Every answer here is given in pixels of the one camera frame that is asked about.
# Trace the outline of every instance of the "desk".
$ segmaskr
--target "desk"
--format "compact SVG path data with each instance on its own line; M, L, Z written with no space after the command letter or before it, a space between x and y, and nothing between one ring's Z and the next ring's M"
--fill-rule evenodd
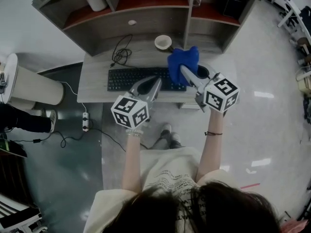
M311 35L310 32L308 31L306 25L304 24L304 22L302 21L301 17L300 17L300 9L297 7L297 5L294 3L293 0L284 0L286 2L287 5L290 6L291 10L287 13L287 15L282 19L282 21L280 21L280 23L277 25L279 28L282 27L284 25L284 23L293 15L295 14L295 16L297 17L299 26L301 27L301 30L303 31L303 33L306 35L306 38L308 39L309 43L311 44Z
M173 46L178 47L178 39L173 39ZM119 95L123 92L108 92L107 81L108 71L110 69L111 55L114 46L95 57L85 56L82 66L81 77L78 90L78 102L115 102ZM159 52L154 46L154 39L141 39L133 41L128 46L132 50L127 64L137 67L167 67L167 57L169 53ZM236 80L236 70L234 61L230 54L212 54L205 49L200 49L200 64L210 64L214 69L229 75L230 78ZM113 68L124 68L115 65ZM187 87L186 92L160 92L157 102L174 102L174 103L195 103L195 88Z

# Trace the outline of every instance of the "white cup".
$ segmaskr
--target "white cup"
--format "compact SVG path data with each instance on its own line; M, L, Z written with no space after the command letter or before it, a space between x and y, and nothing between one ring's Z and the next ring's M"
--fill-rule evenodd
M105 0L87 0L93 11L101 11L107 7Z
M170 51L172 52L174 48L172 47L172 39L167 35L160 35L155 39L155 47L160 51Z

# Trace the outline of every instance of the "red shelf surface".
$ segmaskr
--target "red shelf surface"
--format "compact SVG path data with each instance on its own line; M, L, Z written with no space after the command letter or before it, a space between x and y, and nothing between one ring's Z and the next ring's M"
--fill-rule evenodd
M73 11L69 15L69 17L65 23L64 29L67 29L71 26L74 26L76 24L80 24L84 21L88 21L88 20L91 20L91 19L96 18L96 17L100 17L103 15L109 14L111 12L112 11L110 8L106 8L102 11L95 12L91 9L90 6L83 7L79 10Z
M207 20L218 21L226 24L232 24L236 26L240 26L238 20L232 17L226 17L220 14L212 4L210 3L202 3L200 7L194 7L192 9L191 17L201 18Z
M189 4L188 0L120 0L117 6L117 12L155 6L188 7ZM64 30L74 25L83 23L84 21L107 15L111 12L110 8L94 12L90 6L75 10L69 15L65 23Z
M188 0L120 0L117 11L154 6L187 7Z

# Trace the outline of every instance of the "wooden desk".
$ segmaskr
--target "wooden desk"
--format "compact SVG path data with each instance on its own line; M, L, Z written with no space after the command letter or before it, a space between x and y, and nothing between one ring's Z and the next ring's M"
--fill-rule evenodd
M174 47L181 46L181 41L178 40L178 37L172 37L172 39ZM157 51L153 40L154 38L139 40L133 38L128 46L133 53L127 64L136 67L167 67L169 53ZM107 91L108 71L112 63L111 55L114 47L115 44L112 44L108 47L110 50L95 57L85 56L79 82L78 102L115 102L119 95L124 95L124 91ZM217 71L222 72L224 75L229 75L232 79L236 79L235 65L230 57L231 55L210 53L210 48L205 50L199 47L199 50L200 64L210 64ZM187 87L186 92L160 92L156 101L195 103L195 92L196 90L192 87Z

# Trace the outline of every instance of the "bracelet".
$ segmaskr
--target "bracelet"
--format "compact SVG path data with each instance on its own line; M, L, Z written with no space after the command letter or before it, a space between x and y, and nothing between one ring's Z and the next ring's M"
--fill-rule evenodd
M204 132L204 134L205 134L205 135L216 136L216 135L222 135L223 133L218 134L218 133L213 133L213 132L206 131L206 132Z
M135 136L135 137L142 137L142 134L138 134L136 132L132 132L132 133L127 133L128 135L132 135L132 136Z
M144 131L142 130L131 130L131 129L127 129L126 131L127 135L132 135L135 137L142 137L142 135L144 134Z

